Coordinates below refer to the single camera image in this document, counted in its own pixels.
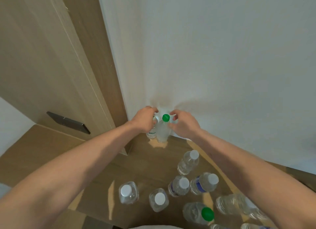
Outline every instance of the clear plastic bottle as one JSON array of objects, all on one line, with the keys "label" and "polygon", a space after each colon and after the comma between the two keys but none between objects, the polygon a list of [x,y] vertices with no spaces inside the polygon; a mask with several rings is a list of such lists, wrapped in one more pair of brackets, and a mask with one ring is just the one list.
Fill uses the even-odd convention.
[{"label": "clear plastic bottle", "polygon": [[187,203],[183,207],[183,217],[187,221],[208,225],[214,220],[214,212],[201,202]]},{"label": "clear plastic bottle", "polygon": [[178,164],[178,172],[181,175],[188,175],[198,165],[199,155],[197,150],[187,151]]},{"label": "clear plastic bottle", "polygon": [[253,219],[268,219],[267,215],[242,194],[221,196],[216,199],[215,204],[217,209],[226,215],[245,214]]},{"label": "clear plastic bottle", "polygon": [[195,195],[199,195],[203,192],[212,192],[216,189],[218,181],[217,175],[204,172],[202,175],[191,180],[191,192]]},{"label": "clear plastic bottle", "polygon": [[168,196],[164,189],[158,188],[149,195],[149,203],[155,212],[160,212],[169,205]]},{"label": "clear plastic bottle", "polygon": [[184,196],[190,190],[190,182],[184,176],[176,176],[168,186],[169,194],[173,197]]},{"label": "clear plastic bottle", "polygon": [[122,204],[132,204],[139,199],[139,193],[135,182],[127,182],[118,189],[118,196]]},{"label": "clear plastic bottle", "polygon": [[154,124],[154,127],[148,132],[146,133],[146,136],[149,138],[149,139],[153,139],[157,136],[157,133],[156,133],[156,127],[157,127],[157,124],[158,124],[158,120],[157,120],[157,117],[156,115],[153,116],[153,123],[156,122]]},{"label": "clear plastic bottle", "polygon": [[217,224],[212,224],[210,226],[210,229],[228,229],[227,227],[223,227],[223,226],[220,226],[220,225],[217,225]]},{"label": "clear plastic bottle", "polygon": [[158,142],[166,142],[168,140],[168,136],[171,131],[171,129],[168,127],[169,120],[170,120],[170,116],[168,114],[164,114],[162,116],[162,120],[158,123],[158,126],[157,126]]},{"label": "clear plastic bottle", "polygon": [[273,229],[272,227],[258,226],[255,224],[244,223],[241,225],[240,229]]}]

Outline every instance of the purple bottle label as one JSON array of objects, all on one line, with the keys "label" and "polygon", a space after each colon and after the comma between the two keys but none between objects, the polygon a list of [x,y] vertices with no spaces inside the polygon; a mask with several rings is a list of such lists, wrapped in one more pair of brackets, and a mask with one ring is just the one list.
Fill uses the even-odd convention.
[{"label": "purple bottle label", "polygon": [[179,196],[179,195],[174,191],[174,189],[173,189],[173,187],[172,187],[172,183],[171,183],[171,185],[170,185],[170,189],[171,189],[171,191],[172,191],[172,193],[173,193],[174,195]]},{"label": "purple bottle label", "polygon": [[197,176],[197,178],[195,179],[195,184],[196,184],[196,186],[197,186],[197,189],[198,189],[200,192],[206,192],[206,191],[202,188],[202,186],[201,186],[201,184],[200,184],[200,176]]}]

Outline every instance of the water bottle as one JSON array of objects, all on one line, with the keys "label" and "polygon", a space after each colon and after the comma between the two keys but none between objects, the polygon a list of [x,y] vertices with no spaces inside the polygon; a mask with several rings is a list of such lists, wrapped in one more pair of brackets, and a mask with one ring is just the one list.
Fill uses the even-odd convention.
[{"label": "water bottle", "polygon": [[169,183],[169,194],[173,197],[183,196],[190,190],[190,182],[184,176],[176,176],[175,179]]},{"label": "water bottle", "polygon": [[208,225],[214,219],[212,209],[201,202],[185,204],[182,212],[184,219],[201,225]]},{"label": "water bottle", "polygon": [[157,140],[158,142],[166,142],[170,134],[171,129],[168,127],[170,116],[164,114],[162,120],[158,123],[157,126]]},{"label": "water bottle", "polygon": [[127,182],[118,189],[119,199],[122,204],[132,204],[139,199],[139,193],[135,182]]},{"label": "water bottle", "polygon": [[227,227],[223,227],[223,226],[220,226],[220,225],[217,225],[217,224],[212,224],[210,226],[210,229],[228,229]]},{"label": "water bottle", "polygon": [[156,122],[156,123],[154,124],[154,127],[153,127],[148,133],[146,133],[146,136],[147,136],[149,139],[153,139],[153,138],[155,138],[155,137],[157,136],[157,134],[156,134],[156,126],[157,126],[157,124],[158,124],[158,120],[157,120],[157,118],[156,118],[155,115],[153,116],[153,123],[154,123],[154,122]]},{"label": "water bottle", "polygon": [[168,196],[164,189],[158,188],[149,195],[149,203],[155,212],[160,212],[169,205]]},{"label": "water bottle", "polygon": [[217,209],[226,215],[245,214],[253,219],[268,219],[268,217],[242,194],[231,194],[216,199]]},{"label": "water bottle", "polygon": [[199,155],[197,150],[187,151],[178,164],[178,172],[181,175],[188,175],[198,165]]},{"label": "water bottle", "polygon": [[273,229],[272,227],[258,226],[255,224],[244,223],[241,225],[240,229]]},{"label": "water bottle", "polygon": [[218,181],[217,175],[204,172],[202,175],[191,180],[191,192],[195,195],[199,195],[203,192],[212,192],[217,187]]}]

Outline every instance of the bottle cap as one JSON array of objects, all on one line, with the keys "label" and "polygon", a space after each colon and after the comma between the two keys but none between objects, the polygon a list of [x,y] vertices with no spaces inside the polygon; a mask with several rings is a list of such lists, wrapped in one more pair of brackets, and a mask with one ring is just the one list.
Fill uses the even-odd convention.
[{"label": "bottle cap", "polygon": [[168,122],[168,121],[170,120],[170,116],[169,116],[168,114],[164,114],[164,115],[162,116],[162,120],[163,120],[164,122]]},{"label": "bottle cap", "polygon": [[219,182],[218,176],[216,174],[209,174],[207,179],[209,180],[209,183],[215,185]]},{"label": "bottle cap", "polygon": [[204,207],[201,214],[203,219],[206,221],[212,221],[214,219],[214,211],[212,211],[209,207]]},{"label": "bottle cap", "polygon": [[122,196],[129,196],[132,193],[132,187],[130,185],[124,185],[121,188],[121,195]]},{"label": "bottle cap", "polygon": [[158,192],[155,196],[155,202],[157,205],[161,206],[165,203],[166,197],[162,192]]},{"label": "bottle cap", "polygon": [[199,157],[199,152],[197,151],[197,150],[192,150],[191,152],[190,152],[190,157],[193,159],[193,160],[195,160],[195,159],[198,159],[198,157]]},{"label": "bottle cap", "polygon": [[183,177],[179,180],[179,186],[182,189],[187,189],[190,186],[190,182],[186,177]]},{"label": "bottle cap", "polygon": [[257,207],[248,197],[246,197],[245,202],[246,202],[247,206],[250,207],[250,208],[256,208]]}]

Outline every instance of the white bottle cap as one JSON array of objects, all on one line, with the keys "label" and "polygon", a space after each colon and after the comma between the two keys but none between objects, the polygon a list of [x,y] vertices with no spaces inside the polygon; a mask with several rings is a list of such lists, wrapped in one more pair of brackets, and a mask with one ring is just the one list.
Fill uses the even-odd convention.
[{"label": "white bottle cap", "polygon": [[132,193],[132,187],[130,185],[124,185],[121,188],[121,195],[122,196],[129,196]]},{"label": "white bottle cap", "polygon": [[209,174],[207,179],[212,185],[215,185],[219,182],[218,176],[216,174]]},{"label": "white bottle cap", "polygon": [[166,197],[162,192],[158,192],[155,196],[155,202],[157,205],[161,206],[165,203]]},{"label": "white bottle cap", "polygon": [[186,177],[183,177],[179,180],[179,186],[182,189],[187,189],[190,186],[190,182]]},{"label": "white bottle cap", "polygon": [[197,150],[192,150],[192,151],[190,151],[190,157],[193,159],[193,160],[195,160],[195,159],[198,159],[198,157],[199,157],[199,152],[197,151]]},{"label": "white bottle cap", "polygon": [[246,197],[245,202],[246,202],[248,207],[257,208],[257,206],[248,197]]}]

